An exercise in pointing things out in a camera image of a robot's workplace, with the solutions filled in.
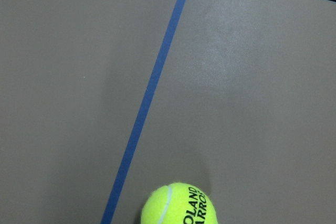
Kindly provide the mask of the Roland Garros tennis ball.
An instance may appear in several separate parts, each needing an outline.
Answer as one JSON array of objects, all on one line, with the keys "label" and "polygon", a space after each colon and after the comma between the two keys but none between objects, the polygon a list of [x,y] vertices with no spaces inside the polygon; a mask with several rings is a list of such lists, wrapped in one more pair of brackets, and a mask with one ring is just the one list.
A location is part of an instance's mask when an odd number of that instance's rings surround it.
[{"label": "Roland Garros tennis ball", "polygon": [[210,198],[198,187],[171,183],[153,191],[142,210],[140,223],[218,223]]}]

